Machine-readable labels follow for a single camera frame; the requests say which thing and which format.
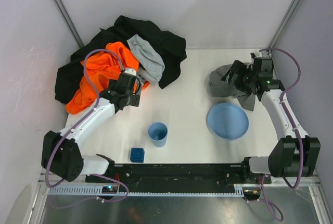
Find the dark grey cloth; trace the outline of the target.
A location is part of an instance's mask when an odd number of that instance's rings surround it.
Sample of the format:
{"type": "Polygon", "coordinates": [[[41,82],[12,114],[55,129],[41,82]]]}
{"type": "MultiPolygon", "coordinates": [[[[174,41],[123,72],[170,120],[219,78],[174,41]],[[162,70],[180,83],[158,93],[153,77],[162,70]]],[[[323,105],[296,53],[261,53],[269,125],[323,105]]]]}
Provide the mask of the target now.
{"type": "Polygon", "coordinates": [[[255,95],[248,95],[222,80],[231,66],[231,64],[223,65],[210,73],[208,82],[210,95],[212,97],[236,98],[243,109],[254,111],[255,95]]]}

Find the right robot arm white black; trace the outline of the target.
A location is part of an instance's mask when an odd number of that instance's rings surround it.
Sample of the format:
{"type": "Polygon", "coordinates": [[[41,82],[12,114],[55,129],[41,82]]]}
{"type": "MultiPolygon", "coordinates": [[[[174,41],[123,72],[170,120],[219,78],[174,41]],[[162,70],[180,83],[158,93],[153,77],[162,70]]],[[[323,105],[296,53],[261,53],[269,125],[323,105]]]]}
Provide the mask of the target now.
{"type": "Polygon", "coordinates": [[[312,176],[321,144],[312,138],[297,121],[287,100],[286,88],[273,78],[274,65],[270,58],[255,57],[251,64],[236,60],[222,77],[247,95],[257,96],[267,110],[278,142],[268,156],[248,159],[251,173],[275,178],[312,176]]]}

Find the orange cloth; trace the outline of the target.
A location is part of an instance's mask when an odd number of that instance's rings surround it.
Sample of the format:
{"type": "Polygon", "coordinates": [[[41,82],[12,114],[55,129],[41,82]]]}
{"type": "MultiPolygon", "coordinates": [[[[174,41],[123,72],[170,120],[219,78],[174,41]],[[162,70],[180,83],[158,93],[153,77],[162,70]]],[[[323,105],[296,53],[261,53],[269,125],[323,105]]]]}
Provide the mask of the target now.
{"type": "MultiPolygon", "coordinates": [[[[119,61],[122,62],[124,68],[135,70],[139,68],[139,61],[123,43],[108,43],[106,49],[116,53],[119,58],[107,52],[98,52],[89,57],[86,62],[88,77],[98,92],[108,87],[110,79],[117,80],[119,78],[121,72],[119,61]]],[[[66,111],[70,114],[77,114],[90,107],[96,98],[96,92],[87,79],[83,77],[80,80],[79,88],[67,103],[66,111]]]]}

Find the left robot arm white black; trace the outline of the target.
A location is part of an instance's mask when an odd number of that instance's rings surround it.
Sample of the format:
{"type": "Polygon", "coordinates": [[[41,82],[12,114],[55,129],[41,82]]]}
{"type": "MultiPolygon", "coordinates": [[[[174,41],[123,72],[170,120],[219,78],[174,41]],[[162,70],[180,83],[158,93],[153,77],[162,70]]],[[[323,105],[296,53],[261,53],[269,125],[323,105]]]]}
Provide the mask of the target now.
{"type": "Polygon", "coordinates": [[[45,134],[42,167],[68,182],[81,175],[104,175],[112,160],[99,154],[83,156],[81,149],[87,138],[107,119],[126,106],[137,107],[140,90],[134,69],[126,69],[117,80],[110,80],[109,86],[75,122],[59,132],[45,134]]]}

